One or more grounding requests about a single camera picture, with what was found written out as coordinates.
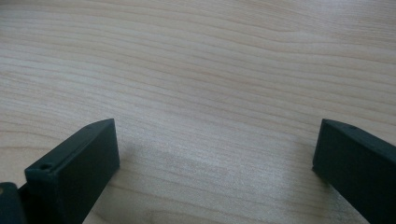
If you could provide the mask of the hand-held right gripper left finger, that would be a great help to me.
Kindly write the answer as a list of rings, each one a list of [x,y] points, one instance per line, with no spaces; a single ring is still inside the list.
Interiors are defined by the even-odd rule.
[[[29,224],[82,224],[120,168],[115,121],[89,124],[24,170]]]

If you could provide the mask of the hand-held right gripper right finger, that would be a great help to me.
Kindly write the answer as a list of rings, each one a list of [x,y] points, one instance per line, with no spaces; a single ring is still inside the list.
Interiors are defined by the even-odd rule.
[[[396,224],[396,146],[355,126],[325,119],[313,171],[371,224]]]

